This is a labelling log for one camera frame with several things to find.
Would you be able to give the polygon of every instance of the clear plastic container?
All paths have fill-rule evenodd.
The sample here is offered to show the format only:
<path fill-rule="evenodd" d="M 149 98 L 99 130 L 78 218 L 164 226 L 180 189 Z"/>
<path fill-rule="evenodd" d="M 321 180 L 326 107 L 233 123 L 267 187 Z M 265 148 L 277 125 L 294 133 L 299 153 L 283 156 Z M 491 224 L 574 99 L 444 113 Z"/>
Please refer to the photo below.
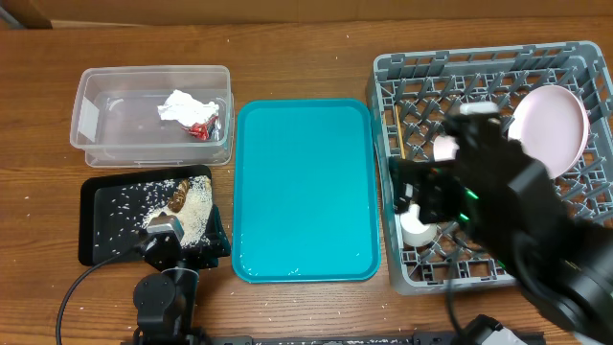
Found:
<path fill-rule="evenodd" d="M 192 137 L 157 106 L 180 90 L 219 105 L 219 140 Z M 94 68 L 83 72 L 73 108 L 70 143 L 91 167 L 223 165 L 232 156 L 234 107 L 224 66 Z"/>

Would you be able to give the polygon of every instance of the gray dish rack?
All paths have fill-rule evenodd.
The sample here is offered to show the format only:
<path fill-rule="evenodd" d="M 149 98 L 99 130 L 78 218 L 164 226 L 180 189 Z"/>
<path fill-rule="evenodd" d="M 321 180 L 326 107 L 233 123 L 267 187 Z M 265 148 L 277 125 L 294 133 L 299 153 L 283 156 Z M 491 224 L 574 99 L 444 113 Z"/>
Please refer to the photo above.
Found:
<path fill-rule="evenodd" d="M 457 289 L 513 284 L 514 279 L 488 254 L 459 248 L 457 263 L 451 266 L 445 260 L 456 250 L 450 235 L 456 223 L 439 224 L 438 235 L 428 246 L 405 245 L 393 211 L 387 158 L 432 160 L 432 143 L 443 133 L 443 115 L 457 104 L 495 102 L 508 128 L 519 102 L 548 84 L 566 87 L 583 100 L 591 122 L 583 156 L 556 179 L 556 190 L 575 217 L 609 222 L 613 218 L 613 141 L 607 119 L 613 109 L 613 87 L 596 44 L 561 42 L 387 54 L 375 59 L 366 97 L 373 115 L 390 280 L 397 292 L 442 292 L 449 269 L 454 271 Z"/>

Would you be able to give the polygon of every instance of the plastic bin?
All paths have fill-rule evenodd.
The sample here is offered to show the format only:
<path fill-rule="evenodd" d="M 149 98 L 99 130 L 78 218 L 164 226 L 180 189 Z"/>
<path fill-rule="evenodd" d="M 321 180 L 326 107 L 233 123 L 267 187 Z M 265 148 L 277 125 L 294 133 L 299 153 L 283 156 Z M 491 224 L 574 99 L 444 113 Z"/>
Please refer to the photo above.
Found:
<path fill-rule="evenodd" d="M 157 106 L 174 91 L 219 105 L 219 140 L 202 141 L 176 121 L 162 121 Z M 94 68 L 83 73 L 75 98 L 70 143 L 85 150 L 91 167 L 167 167 L 228 163 L 234 107 L 224 66 Z"/>
<path fill-rule="evenodd" d="M 443 133 L 443 114 L 457 104 L 498 104 L 506 128 L 521 100 L 542 85 L 560 85 L 583 101 L 591 122 L 583 156 L 558 177 L 555 188 L 574 217 L 599 223 L 613 217 L 613 144 L 607 119 L 613 85 L 600 48 L 592 42 L 386 54 L 375 59 L 366 98 L 381 177 L 383 234 L 394 289 L 401 294 L 443 292 L 448 271 L 456 289 L 505 286 L 514 279 L 489 255 L 457 249 L 456 223 L 439 224 L 425 247 L 405 245 L 394 214 L 388 157 L 433 159 L 432 144 Z"/>

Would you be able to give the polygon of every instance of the black tray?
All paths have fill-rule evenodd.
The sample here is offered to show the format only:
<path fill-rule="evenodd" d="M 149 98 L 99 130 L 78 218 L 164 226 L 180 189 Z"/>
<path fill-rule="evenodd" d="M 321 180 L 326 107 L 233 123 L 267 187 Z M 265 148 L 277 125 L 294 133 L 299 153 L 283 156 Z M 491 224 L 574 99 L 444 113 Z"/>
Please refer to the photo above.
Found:
<path fill-rule="evenodd" d="M 147 206 L 144 207 L 144 204 L 150 203 L 146 200 L 148 194 L 157 192 L 160 200 L 168 200 L 174 193 L 174 188 L 164 189 L 160 186 L 149 187 L 146 190 L 147 183 L 165 180 L 175 180 L 178 183 L 182 179 L 202 175 L 212 178 L 208 167 L 196 165 L 93 177 L 85 181 L 80 189 L 79 261 L 81 264 L 95 265 L 117 255 L 118 252 L 129 250 L 139 241 L 139 232 L 144 230 L 140 223 L 147 212 Z M 215 267 L 216 259 L 213 256 L 229 255 L 230 244 L 223 231 L 217 207 L 213 205 L 210 211 L 203 210 L 203 212 L 210 212 L 204 232 L 210 245 L 204 250 L 202 241 L 185 249 L 184 259 L 198 261 L 201 268 Z M 134 253 L 118 262 L 137 260 L 142 258 Z"/>

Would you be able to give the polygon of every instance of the white crumpled paper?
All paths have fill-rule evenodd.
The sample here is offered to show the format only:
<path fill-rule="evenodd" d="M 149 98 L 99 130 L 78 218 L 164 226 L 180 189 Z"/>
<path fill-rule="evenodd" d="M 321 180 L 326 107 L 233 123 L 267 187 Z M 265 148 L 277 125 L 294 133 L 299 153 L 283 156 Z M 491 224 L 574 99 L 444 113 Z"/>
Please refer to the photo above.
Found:
<path fill-rule="evenodd" d="M 204 104 L 188 93 L 174 90 L 164 105 L 157 107 L 157 112 L 162 120 L 176 120 L 185 127 L 191 127 L 208 123 L 212 117 L 218 115 L 219 105 L 214 102 Z"/>

